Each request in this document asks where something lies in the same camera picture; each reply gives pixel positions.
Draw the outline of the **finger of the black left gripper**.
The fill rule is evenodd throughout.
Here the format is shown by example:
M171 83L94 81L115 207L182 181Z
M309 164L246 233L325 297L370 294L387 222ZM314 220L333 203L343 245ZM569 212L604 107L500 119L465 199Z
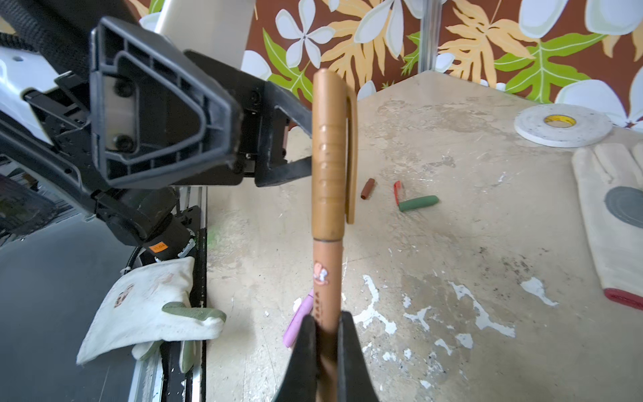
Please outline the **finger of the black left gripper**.
M311 135L311 109L291 92L242 70L189 50L187 57L214 78L242 106L240 144L232 167L222 165L184 179L185 186L236 186L253 178L259 188L311 176L311 158L286 161L286 137L293 123Z

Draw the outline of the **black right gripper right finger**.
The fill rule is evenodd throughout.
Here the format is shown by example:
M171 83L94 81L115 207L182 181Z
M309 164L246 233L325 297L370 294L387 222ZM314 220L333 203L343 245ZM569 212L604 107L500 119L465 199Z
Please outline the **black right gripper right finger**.
M379 402L351 313L341 311L338 328L338 401Z

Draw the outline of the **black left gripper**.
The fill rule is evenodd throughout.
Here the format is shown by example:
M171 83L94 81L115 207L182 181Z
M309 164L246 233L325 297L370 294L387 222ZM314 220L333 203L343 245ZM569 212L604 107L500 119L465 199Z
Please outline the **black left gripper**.
M113 188L159 189L234 166L239 102L169 40L104 17L90 49L90 84L68 72L52 90L23 96L52 142L40 155L49 181L94 201L100 174Z

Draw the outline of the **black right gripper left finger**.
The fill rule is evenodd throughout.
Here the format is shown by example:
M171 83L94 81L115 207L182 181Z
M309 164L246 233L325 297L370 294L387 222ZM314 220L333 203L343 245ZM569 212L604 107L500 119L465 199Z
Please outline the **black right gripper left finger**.
M274 397L275 402L314 402L317 384L316 321L302 320L286 374Z

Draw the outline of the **dark red marker cap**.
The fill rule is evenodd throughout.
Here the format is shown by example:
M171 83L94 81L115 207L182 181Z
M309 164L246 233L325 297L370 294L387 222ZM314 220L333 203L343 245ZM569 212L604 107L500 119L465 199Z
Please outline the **dark red marker cap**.
M362 200L370 199L370 197L371 197L371 195L372 195L372 193L374 191L375 186L376 186L375 179L373 179L373 178L368 179L367 182L365 183L365 185L363 186L363 189L362 189L361 194L360 194L360 198Z

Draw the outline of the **red pen cap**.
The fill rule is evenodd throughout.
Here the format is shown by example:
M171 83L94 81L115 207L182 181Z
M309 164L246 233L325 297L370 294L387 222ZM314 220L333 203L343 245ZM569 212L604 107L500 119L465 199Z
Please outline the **red pen cap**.
M394 184L394 196L397 206L400 206L400 204L405 200L405 188L399 180Z

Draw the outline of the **dark green pen cap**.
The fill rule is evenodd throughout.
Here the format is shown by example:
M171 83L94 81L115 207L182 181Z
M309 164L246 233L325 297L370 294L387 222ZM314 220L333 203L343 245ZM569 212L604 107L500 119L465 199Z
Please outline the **dark green pen cap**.
M414 199L407 199L399 204L400 212L408 212L415 209L428 208L433 205L436 205L440 202L440 199L437 196L430 195L424 197L418 197Z

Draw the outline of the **brown pen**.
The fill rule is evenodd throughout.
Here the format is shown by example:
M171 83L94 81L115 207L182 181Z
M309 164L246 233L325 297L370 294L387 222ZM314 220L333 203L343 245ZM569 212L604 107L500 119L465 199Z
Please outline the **brown pen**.
M342 241L313 241L317 401L338 400L338 327L342 306Z

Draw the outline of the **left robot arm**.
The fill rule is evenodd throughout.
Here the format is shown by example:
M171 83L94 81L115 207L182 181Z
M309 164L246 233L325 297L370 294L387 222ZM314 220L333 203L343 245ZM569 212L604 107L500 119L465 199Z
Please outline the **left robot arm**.
M178 186L311 175L309 157L286 160L310 109L213 45L143 28L123 1L4 1L1 17L1 154L149 261L199 242Z

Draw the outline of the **pink pen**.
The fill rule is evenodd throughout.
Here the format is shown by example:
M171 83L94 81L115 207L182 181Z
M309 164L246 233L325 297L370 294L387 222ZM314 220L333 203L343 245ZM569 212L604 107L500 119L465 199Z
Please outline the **pink pen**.
M286 348L292 348L296 343L296 339L301 328L301 323L304 317L311 314L313 304L313 291L310 291L309 294L297 306L295 314L284 333L282 342Z

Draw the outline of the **white green glove front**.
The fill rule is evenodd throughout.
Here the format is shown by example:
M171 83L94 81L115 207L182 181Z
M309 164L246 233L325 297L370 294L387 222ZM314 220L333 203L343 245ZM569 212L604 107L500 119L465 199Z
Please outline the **white green glove front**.
M112 350L132 347L144 360L163 342L181 343L179 369L194 366L197 341L216 339L227 316L193 307L195 259L187 256L139 267L122 276L105 296L76 357L78 365Z

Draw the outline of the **white tape roll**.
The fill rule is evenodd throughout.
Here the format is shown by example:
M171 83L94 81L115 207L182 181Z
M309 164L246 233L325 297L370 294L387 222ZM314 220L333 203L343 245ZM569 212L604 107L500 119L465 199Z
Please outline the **white tape roll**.
M586 107L550 104L529 107L517 114L514 128L522 138L545 147L587 147L611 132L611 119Z

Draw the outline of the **beige work glove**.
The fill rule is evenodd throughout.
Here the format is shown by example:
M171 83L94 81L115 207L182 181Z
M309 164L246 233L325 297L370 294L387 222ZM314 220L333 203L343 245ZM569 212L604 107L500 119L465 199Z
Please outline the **beige work glove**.
M642 308L642 143L603 143L572 157L579 203L604 295Z

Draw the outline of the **aluminium frame post left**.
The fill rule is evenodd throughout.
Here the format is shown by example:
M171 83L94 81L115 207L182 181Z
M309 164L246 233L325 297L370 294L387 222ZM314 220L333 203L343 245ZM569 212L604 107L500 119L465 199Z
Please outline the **aluminium frame post left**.
M418 73L436 70L440 25L442 15L441 0L425 0L420 25L420 45Z

